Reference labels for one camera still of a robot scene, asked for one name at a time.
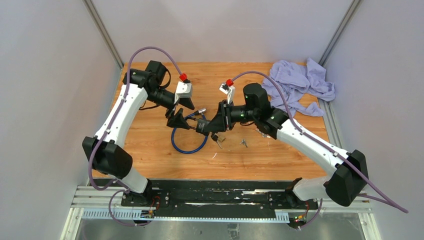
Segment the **black-head padlock key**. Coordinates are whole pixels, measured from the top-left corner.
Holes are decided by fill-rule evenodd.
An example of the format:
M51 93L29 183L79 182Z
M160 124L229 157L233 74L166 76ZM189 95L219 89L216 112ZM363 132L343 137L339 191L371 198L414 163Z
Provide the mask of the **black-head padlock key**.
M221 142L219 141L220 136L217 133L211 133L210 137L222 149Z

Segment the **small silver keys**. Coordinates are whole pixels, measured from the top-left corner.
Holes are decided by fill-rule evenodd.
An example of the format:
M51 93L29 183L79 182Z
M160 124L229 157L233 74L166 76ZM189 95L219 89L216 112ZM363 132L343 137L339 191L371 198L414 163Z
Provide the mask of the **small silver keys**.
M246 148L248 147L245 139L242 139L239 144L245 146Z

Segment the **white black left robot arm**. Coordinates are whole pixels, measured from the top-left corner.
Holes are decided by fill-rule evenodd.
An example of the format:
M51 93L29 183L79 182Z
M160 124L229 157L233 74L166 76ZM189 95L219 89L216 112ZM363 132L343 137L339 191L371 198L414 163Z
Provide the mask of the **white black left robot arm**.
M191 100L193 88L187 75L180 72L175 92L163 84L169 70L159 61L151 60L145 70L129 68L109 116L93 137L85 137L82 147L90 170L113 177L113 182L124 187L123 196L142 207L149 206L154 195L152 182L133 167L132 156L124 150L127 133L137 112L147 102L166 108L166 125L170 128L190 129L183 116L182 105L194 110Z

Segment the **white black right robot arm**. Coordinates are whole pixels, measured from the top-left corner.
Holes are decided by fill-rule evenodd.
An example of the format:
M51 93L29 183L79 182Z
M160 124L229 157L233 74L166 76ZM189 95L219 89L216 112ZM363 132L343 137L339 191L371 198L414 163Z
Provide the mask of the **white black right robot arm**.
M287 112L272 107L259 83L247 84L243 96L244 105L234 105L229 98L220 101L216 115L211 120L200 119L196 132L217 141L217 133L231 131L236 123L252 122L262 134L294 147L327 174L293 180L285 189L285 200L291 208L297 209L307 200L326 198L340 206L350 206L367 184L363 179L368 176L365 155L328 143L290 119Z

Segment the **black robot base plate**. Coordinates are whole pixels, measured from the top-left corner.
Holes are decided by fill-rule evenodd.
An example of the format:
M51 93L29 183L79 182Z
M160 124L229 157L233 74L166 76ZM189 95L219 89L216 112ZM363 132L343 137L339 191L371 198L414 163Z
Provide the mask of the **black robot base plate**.
M292 188L293 184L289 181L153 179L147 185L145 193L130 192L123 195L143 207L153 204L159 197L158 192L176 194L178 200L190 203L235 203L237 199L245 199L248 203L252 203L259 201L257 194L263 192L264 203L283 204L293 209L314 201L297 199L292 193Z

